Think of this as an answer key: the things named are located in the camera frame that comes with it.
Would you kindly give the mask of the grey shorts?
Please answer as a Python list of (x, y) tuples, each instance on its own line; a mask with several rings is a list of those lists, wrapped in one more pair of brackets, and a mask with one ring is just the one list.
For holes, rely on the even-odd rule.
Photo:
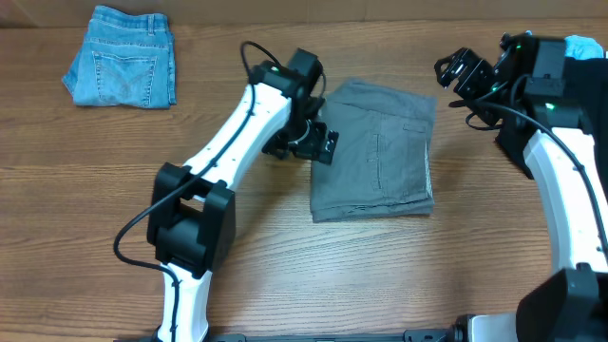
[(313, 222), (429, 215), (433, 97), (352, 79), (321, 118), (339, 134), (329, 165), (312, 165)]

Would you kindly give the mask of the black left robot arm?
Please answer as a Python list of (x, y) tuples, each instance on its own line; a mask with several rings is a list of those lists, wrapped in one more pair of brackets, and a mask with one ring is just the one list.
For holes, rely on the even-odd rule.
[(246, 71), (242, 98), (215, 137), (155, 178), (146, 232), (164, 280), (155, 341), (206, 340), (211, 278), (234, 242), (236, 190), (257, 156), (333, 160), (339, 135), (317, 120), (325, 100), (312, 94), (326, 80), (318, 57), (299, 48), (286, 65), (271, 59)]

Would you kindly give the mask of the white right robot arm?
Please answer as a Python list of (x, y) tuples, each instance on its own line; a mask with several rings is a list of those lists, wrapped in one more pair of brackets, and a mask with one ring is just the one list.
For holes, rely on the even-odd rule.
[(594, 39), (505, 34), (489, 63), (463, 47), (438, 83), (496, 132), (539, 189), (552, 273), (512, 313), (467, 314), (450, 341), (603, 341), (607, 337), (607, 54)]

